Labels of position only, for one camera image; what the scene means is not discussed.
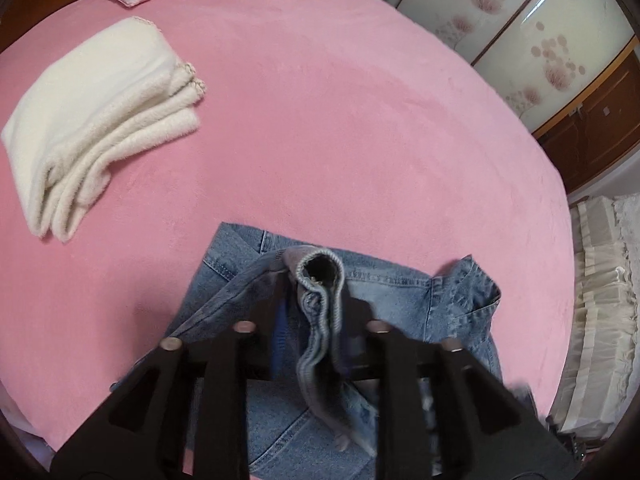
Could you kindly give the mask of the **blue denim jacket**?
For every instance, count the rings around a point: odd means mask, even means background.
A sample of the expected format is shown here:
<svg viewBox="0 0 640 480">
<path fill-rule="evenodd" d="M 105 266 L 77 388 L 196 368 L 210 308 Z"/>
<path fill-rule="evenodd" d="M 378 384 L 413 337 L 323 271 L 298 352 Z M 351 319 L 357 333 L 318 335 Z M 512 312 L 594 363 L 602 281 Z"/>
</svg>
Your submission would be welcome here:
<svg viewBox="0 0 640 480">
<path fill-rule="evenodd" d="M 262 479 L 370 479 L 378 407 L 347 367 L 357 345 L 346 314 L 357 301 L 408 337 L 452 337 L 491 373 L 500 364 L 491 319 L 501 292 L 471 258 L 442 276 L 222 224 L 170 322 L 185 342 L 213 338 L 260 300 L 277 299 L 276 377 L 247 387 L 248 463 Z"/>
</svg>

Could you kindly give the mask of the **white lace curtain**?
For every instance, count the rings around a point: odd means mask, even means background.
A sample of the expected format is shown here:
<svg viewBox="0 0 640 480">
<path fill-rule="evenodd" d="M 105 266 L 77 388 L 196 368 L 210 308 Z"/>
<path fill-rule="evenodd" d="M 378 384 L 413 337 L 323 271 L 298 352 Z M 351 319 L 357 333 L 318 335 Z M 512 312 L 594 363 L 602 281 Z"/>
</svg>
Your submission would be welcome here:
<svg viewBox="0 0 640 480">
<path fill-rule="evenodd" d="M 639 196 L 599 196 L 570 210 L 575 307 L 550 415 L 587 441 L 615 430 L 639 389 Z"/>
</svg>

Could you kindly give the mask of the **pink bed cover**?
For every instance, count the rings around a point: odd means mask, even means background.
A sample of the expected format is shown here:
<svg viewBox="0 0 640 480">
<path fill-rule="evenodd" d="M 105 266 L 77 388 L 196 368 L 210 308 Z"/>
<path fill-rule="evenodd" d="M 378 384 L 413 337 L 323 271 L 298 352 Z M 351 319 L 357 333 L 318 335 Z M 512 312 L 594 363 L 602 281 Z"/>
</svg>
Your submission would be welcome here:
<svg viewBox="0 0 640 480">
<path fill-rule="evenodd" d="M 54 457 L 176 338 L 224 223 L 431 276 L 471 257 L 501 292 L 502 384 L 567 342 L 548 323 L 573 300 L 558 172 L 468 64 L 380 0 L 78 0 L 2 52 L 1 132 L 51 64 L 133 16 L 206 85 L 194 132 L 111 164 L 66 243 L 29 231 L 1 141 L 1 378 Z"/>
</svg>

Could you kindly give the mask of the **folded white fleece blanket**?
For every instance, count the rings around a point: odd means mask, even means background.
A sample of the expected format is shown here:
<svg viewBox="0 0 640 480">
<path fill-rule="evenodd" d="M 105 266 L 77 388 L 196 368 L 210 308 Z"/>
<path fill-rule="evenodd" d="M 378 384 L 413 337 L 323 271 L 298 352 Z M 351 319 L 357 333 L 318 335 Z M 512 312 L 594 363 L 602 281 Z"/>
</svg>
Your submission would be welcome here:
<svg viewBox="0 0 640 480">
<path fill-rule="evenodd" d="M 111 164 L 194 132 L 205 93 L 193 65 L 137 16 L 51 64 L 1 133 L 29 231 L 68 242 L 110 183 Z"/>
</svg>

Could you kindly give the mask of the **brown wooden cabinet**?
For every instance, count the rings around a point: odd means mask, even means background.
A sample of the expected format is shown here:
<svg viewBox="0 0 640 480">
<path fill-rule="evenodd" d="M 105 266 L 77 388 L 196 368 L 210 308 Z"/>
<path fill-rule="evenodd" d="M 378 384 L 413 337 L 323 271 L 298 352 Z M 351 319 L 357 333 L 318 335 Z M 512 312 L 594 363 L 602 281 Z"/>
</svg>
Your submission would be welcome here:
<svg viewBox="0 0 640 480">
<path fill-rule="evenodd" d="M 534 132 L 574 192 L 639 146 L 638 38 L 632 38 L 578 97 Z"/>
</svg>

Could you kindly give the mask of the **floral glass wardrobe door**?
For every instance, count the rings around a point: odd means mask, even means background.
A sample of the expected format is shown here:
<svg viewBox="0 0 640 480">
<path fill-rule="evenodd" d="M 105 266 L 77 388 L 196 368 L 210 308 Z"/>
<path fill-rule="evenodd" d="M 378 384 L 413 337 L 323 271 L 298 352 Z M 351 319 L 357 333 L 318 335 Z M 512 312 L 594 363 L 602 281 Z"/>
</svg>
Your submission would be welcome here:
<svg viewBox="0 0 640 480">
<path fill-rule="evenodd" d="M 616 0 L 384 0 L 462 56 L 529 131 L 634 36 Z"/>
</svg>

